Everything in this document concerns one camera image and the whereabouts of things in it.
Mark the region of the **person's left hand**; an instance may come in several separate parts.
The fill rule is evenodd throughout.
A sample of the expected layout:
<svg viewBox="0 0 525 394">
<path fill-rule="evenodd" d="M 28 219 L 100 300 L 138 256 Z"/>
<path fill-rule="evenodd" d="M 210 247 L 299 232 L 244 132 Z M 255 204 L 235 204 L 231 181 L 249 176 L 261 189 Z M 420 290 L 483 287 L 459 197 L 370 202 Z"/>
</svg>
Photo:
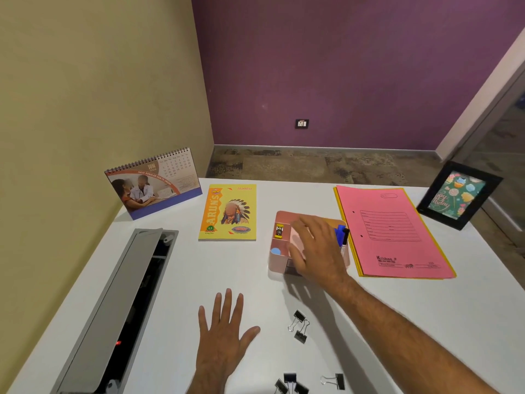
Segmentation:
<svg viewBox="0 0 525 394">
<path fill-rule="evenodd" d="M 244 297 L 240 293 L 232 307 L 231 324 L 222 325 L 222 307 L 225 295 L 218 292 L 214 299 L 211 325 L 205 340 L 200 340 L 196 356 L 196 370 L 213 371 L 230 376 L 240 364 L 246 352 L 240 352 L 240 323 Z"/>
</svg>

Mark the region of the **person's right hand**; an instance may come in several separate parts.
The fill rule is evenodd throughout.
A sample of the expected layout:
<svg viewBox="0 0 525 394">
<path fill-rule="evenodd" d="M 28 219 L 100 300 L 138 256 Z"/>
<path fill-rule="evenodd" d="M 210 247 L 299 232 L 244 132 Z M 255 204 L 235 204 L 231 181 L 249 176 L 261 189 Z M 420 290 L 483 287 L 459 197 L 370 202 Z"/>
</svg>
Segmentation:
<svg viewBox="0 0 525 394">
<path fill-rule="evenodd" d="M 336 292 L 350 279 L 336 239 L 335 230 L 324 219 L 300 214 L 292 222 L 303 249 L 289 244 L 289 254 L 300 275 L 326 292 Z"/>
</svg>

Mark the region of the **person's right forearm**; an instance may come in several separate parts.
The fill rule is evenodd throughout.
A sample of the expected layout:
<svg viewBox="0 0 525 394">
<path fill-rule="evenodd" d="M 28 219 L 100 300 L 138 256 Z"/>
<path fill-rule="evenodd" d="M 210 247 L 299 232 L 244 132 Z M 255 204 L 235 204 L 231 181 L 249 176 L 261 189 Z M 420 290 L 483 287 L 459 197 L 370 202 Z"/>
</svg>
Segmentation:
<svg viewBox="0 0 525 394">
<path fill-rule="evenodd" d="M 319 285 L 345 311 L 404 394 L 500 394 L 349 275 L 327 275 Z"/>
</svg>

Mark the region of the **person's left forearm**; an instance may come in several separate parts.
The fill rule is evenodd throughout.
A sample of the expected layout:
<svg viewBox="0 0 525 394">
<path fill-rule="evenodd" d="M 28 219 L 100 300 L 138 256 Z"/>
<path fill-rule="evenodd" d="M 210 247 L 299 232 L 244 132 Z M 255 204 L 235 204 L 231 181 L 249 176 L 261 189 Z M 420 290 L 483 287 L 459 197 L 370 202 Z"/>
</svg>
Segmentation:
<svg viewBox="0 0 525 394">
<path fill-rule="evenodd" d="M 196 370 L 185 394 L 224 394 L 228 375 Z"/>
</svg>

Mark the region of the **pink desk organizer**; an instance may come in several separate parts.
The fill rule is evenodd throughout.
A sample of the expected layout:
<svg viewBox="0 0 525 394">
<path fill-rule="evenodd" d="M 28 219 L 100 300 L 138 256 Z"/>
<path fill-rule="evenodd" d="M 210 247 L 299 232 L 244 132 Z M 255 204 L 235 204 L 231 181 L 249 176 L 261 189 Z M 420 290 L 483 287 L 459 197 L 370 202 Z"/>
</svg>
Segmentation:
<svg viewBox="0 0 525 394">
<path fill-rule="evenodd" d="M 291 237 L 291 234 L 293 232 L 291 224 L 293 221 L 297 220 L 298 217 L 299 217 L 298 213 L 278 211 L 275 217 L 274 227 L 276 223 L 290 224 L 290 237 Z M 337 219 L 331 219 L 331 218 L 323 218 L 323 219 L 325 219 L 329 223 L 329 225 L 331 225 L 334 228 L 337 228 L 338 225 L 340 224 L 344 224 L 347 227 L 346 223 L 343 220 L 337 220 Z M 282 240 L 274 239 L 273 231 L 272 231 L 272 241 L 271 241 L 270 249 L 273 247 L 278 247 L 279 249 L 282 250 L 283 256 L 272 255 L 270 252 L 269 258 L 268 258 L 268 269 L 274 273 L 300 276 L 300 274 L 298 273 L 297 269 L 295 268 L 293 264 L 293 259 L 290 256 L 289 243 L 290 243 L 290 238 L 289 238 L 289 241 L 282 241 Z M 351 259 L 352 259 L 352 257 L 350 256 L 351 251 L 350 251 L 349 243 L 350 243 L 350 238 L 348 237 L 348 243 L 345 249 L 345 255 L 342 256 L 343 260 L 345 261 L 346 268 L 350 266 Z"/>
</svg>

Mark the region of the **yellow notebook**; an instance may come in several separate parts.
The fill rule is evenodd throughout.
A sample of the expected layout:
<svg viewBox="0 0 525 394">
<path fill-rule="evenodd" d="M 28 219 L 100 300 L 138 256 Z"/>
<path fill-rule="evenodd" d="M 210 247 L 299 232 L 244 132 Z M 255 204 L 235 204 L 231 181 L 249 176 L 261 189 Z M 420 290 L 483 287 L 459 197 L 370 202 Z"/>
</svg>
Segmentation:
<svg viewBox="0 0 525 394">
<path fill-rule="evenodd" d="M 211 184 L 198 240 L 255 241 L 257 238 L 257 185 Z"/>
</svg>

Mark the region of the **grey skirting board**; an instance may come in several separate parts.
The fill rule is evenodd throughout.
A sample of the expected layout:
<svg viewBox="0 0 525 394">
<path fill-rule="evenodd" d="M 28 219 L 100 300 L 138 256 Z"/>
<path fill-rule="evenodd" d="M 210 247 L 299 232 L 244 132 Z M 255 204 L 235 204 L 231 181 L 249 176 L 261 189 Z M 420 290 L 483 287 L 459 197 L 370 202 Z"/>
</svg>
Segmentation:
<svg viewBox="0 0 525 394">
<path fill-rule="evenodd" d="M 405 150 L 405 149 L 383 149 L 383 148 L 356 148 L 356 147 L 316 147 L 316 146 L 278 146 L 278 145 L 234 145 L 215 144 L 214 150 L 239 149 L 239 150 L 300 150 L 300 151 L 370 151 L 370 152 L 416 152 L 437 154 L 435 150 Z"/>
</svg>

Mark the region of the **spiral desk calendar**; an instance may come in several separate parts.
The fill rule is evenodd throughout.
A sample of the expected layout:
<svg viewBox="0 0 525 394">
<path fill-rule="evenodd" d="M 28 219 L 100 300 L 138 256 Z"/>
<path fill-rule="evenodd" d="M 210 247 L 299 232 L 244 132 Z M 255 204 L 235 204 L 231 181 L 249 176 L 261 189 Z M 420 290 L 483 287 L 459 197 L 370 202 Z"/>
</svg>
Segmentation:
<svg viewBox="0 0 525 394">
<path fill-rule="evenodd" d="M 104 173 L 132 220 L 203 193 L 188 147 L 117 166 Z"/>
</svg>

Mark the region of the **glass door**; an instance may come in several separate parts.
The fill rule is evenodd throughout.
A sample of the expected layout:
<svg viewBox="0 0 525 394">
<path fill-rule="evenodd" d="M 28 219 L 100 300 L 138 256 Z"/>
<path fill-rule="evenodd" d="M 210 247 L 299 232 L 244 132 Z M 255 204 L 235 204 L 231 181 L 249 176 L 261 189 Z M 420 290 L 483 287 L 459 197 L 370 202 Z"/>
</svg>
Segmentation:
<svg viewBox="0 0 525 394">
<path fill-rule="evenodd" d="M 476 227 L 525 289 L 525 68 L 506 85 L 454 154 L 454 161 L 502 178 Z"/>
</svg>

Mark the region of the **black picture frame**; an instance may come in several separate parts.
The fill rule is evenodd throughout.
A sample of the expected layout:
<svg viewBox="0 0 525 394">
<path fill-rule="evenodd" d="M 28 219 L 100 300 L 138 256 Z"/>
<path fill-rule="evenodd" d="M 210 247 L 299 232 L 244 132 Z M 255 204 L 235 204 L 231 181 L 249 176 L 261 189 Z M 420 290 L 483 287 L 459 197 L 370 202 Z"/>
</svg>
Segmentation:
<svg viewBox="0 0 525 394">
<path fill-rule="evenodd" d="M 461 231 L 502 181 L 494 174 L 447 161 L 416 210 Z"/>
</svg>

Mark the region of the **white door frame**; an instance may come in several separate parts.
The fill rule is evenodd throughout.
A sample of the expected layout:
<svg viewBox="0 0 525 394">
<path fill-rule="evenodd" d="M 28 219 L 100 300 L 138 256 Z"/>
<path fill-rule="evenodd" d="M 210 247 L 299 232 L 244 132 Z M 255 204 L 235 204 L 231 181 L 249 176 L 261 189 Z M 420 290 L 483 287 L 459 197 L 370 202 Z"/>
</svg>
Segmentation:
<svg viewBox="0 0 525 394">
<path fill-rule="evenodd" d="M 454 155 L 524 70 L 525 27 L 437 146 L 441 161 Z"/>
</svg>

